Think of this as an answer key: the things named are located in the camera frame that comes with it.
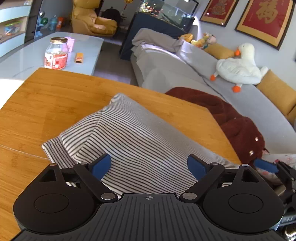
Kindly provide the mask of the clear plastic storage box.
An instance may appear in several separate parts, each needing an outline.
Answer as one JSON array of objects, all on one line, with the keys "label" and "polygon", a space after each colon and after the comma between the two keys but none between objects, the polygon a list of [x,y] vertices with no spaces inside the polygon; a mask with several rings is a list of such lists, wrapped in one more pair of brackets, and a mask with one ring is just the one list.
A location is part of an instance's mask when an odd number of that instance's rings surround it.
[{"label": "clear plastic storage box", "polygon": [[22,21],[16,21],[9,24],[6,24],[4,27],[4,34],[6,36],[14,35],[21,31]]}]

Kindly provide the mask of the red framed picture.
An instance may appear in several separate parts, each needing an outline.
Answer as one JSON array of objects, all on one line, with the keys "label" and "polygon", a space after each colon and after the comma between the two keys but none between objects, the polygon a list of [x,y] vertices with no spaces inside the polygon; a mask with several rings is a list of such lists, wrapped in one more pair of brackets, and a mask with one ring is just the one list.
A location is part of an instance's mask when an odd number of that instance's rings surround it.
[{"label": "red framed picture", "polygon": [[249,0],[235,30],[279,50],[294,10],[291,0]]},{"label": "red framed picture", "polygon": [[210,0],[200,21],[226,27],[239,0]]}]

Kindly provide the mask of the robot figurine toy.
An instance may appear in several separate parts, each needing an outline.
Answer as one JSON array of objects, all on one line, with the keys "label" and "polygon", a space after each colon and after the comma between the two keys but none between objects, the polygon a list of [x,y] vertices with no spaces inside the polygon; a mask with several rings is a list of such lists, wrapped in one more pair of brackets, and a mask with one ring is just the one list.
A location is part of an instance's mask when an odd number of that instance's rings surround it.
[{"label": "robot figurine toy", "polygon": [[41,33],[41,28],[44,27],[48,21],[48,18],[45,17],[45,11],[41,11],[37,19],[35,38],[43,36]]}]

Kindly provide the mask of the pink small box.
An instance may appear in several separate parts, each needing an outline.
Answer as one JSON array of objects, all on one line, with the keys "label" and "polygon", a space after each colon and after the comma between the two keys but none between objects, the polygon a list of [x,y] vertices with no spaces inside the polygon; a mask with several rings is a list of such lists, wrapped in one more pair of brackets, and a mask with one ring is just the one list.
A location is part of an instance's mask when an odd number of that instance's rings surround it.
[{"label": "pink small box", "polygon": [[75,39],[73,37],[66,37],[68,52],[71,53],[74,47]]}]

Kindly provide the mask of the blue water bottle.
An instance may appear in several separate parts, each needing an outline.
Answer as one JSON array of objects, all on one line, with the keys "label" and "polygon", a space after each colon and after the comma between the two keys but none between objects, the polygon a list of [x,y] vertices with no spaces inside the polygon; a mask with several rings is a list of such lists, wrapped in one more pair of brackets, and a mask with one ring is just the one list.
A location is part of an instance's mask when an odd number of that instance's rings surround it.
[{"label": "blue water bottle", "polygon": [[56,27],[57,27],[57,23],[58,23],[58,18],[56,15],[54,15],[50,20],[49,20],[49,25],[48,25],[48,29],[49,31],[53,31],[55,32]]}]

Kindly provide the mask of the glass jar red label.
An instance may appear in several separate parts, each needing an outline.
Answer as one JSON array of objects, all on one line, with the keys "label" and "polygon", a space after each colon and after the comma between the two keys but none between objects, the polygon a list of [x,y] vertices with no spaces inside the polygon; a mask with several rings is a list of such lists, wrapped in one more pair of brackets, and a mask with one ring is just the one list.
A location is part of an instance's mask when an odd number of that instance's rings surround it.
[{"label": "glass jar red label", "polygon": [[45,51],[44,67],[61,70],[67,65],[68,46],[64,37],[53,37]]}]

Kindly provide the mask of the white coffee table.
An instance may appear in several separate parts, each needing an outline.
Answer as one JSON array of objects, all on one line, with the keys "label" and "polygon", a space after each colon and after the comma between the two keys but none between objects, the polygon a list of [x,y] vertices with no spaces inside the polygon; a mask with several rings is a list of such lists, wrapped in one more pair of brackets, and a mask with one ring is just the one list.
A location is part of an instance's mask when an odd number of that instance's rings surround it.
[{"label": "white coffee table", "polygon": [[38,68],[44,67],[46,60],[53,59],[46,53],[53,37],[71,37],[75,40],[63,70],[85,75],[93,74],[103,39],[76,33],[55,32],[32,42],[1,62],[1,78],[26,80]]}]

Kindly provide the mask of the mustard cushion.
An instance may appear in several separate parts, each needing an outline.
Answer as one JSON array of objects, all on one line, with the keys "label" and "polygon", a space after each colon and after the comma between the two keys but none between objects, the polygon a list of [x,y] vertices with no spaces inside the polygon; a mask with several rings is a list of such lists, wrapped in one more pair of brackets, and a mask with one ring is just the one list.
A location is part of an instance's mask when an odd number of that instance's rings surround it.
[{"label": "mustard cushion", "polygon": [[204,49],[204,51],[218,60],[233,58],[235,56],[235,52],[233,50],[230,50],[217,43],[209,45]]}]

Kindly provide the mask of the white goose plush toy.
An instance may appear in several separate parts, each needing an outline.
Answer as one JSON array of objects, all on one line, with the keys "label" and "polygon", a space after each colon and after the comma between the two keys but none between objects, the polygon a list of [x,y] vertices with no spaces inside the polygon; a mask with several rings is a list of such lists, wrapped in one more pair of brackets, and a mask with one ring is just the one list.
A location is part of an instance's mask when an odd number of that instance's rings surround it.
[{"label": "white goose plush toy", "polygon": [[257,67],[254,59],[255,47],[250,43],[239,45],[235,55],[239,55],[240,58],[218,60],[216,71],[211,75],[210,80],[215,81],[216,77],[220,76],[226,81],[234,83],[232,91],[238,93],[241,91],[242,85],[258,85],[268,72],[268,68],[266,66]]}]

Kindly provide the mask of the fish tank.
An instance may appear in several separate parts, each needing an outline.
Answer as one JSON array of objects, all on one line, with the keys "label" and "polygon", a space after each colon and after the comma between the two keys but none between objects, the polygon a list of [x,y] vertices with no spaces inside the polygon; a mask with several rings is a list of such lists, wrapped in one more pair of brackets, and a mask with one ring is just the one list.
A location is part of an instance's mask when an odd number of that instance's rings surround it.
[{"label": "fish tank", "polygon": [[193,14],[198,5],[195,0],[146,0],[140,4],[139,12],[186,30],[194,21]]}]

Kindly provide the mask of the white TV cabinet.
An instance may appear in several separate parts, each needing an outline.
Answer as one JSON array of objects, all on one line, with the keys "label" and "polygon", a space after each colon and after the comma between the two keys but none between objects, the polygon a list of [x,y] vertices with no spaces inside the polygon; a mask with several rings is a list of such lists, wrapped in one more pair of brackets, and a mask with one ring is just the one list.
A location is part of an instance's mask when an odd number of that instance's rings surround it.
[{"label": "white TV cabinet", "polygon": [[1,1],[1,57],[24,44],[32,3],[21,0]]}]

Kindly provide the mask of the grey sofa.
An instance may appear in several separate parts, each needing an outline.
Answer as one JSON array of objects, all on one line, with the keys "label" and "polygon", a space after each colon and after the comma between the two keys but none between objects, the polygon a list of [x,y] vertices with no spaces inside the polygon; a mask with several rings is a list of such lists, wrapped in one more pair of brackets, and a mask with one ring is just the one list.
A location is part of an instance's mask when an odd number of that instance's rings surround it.
[{"label": "grey sofa", "polygon": [[295,129],[280,110],[254,85],[234,93],[233,84],[223,78],[211,81],[217,59],[205,51],[187,42],[176,54],[141,44],[132,48],[131,62],[140,87],[160,93],[187,87],[220,97],[255,123],[270,153],[295,153]]}]

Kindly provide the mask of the beige blanket on sofa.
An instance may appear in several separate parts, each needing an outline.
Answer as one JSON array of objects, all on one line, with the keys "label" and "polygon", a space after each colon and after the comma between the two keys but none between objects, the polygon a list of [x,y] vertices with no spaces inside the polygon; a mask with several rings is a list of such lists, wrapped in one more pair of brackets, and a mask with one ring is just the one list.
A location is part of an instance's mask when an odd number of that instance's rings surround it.
[{"label": "beige blanket on sofa", "polygon": [[145,43],[161,47],[170,52],[178,51],[184,42],[184,39],[174,39],[169,35],[148,28],[141,28],[132,39],[132,44],[134,46]]}]

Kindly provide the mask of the grey striped garment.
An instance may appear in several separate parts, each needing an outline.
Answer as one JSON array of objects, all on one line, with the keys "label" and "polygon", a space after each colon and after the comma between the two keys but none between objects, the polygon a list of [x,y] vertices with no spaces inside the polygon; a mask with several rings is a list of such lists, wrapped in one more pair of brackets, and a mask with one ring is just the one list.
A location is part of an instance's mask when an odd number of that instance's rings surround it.
[{"label": "grey striped garment", "polygon": [[118,195],[182,194],[196,183],[187,167],[191,154],[206,163],[237,168],[122,93],[42,147],[61,168],[91,163],[108,154],[111,166],[102,183]]}]

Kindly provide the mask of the orange small packet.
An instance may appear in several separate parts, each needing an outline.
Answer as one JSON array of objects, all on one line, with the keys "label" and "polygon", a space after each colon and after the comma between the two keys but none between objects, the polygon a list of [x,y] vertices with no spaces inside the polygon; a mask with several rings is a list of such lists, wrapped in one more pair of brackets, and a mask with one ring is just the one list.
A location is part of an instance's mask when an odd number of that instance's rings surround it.
[{"label": "orange small packet", "polygon": [[83,58],[84,58],[83,53],[76,53],[74,62],[77,63],[77,64],[82,64],[83,63]]}]

